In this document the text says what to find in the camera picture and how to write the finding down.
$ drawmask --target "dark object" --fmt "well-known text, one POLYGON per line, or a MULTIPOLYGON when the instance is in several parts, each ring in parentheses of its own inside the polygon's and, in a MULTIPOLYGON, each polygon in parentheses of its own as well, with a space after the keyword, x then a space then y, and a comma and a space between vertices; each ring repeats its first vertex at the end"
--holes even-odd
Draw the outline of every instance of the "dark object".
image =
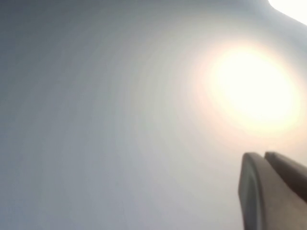
POLYGON ((245 230, 307 230, 307 168, 267 152, 245 153, 239 198, 245 230))

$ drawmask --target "bright light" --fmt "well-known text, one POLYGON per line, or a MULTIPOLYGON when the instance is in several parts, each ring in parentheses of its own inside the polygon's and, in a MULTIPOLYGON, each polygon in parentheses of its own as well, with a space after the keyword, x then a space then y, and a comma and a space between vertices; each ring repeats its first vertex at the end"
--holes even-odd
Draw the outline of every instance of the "bright light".
POLYGON ((267 54, 233 48, 211 72, 215 103, 237 123, 250 128, 283 129, 297 120, 299 98, 291 76, 267 54))
POLYGON ((304 0, 269 0, 276 10, 307 25, 306 1, 304 0))

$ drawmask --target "gray object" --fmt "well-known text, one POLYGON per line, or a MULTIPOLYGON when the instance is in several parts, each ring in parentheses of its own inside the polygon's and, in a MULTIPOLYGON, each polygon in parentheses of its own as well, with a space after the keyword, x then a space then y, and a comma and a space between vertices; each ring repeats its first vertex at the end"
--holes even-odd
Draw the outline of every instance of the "gray object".
POLYGON ((307 229, 307 168, 267 152, 245 153, 239 182, 245 230, 307 229))

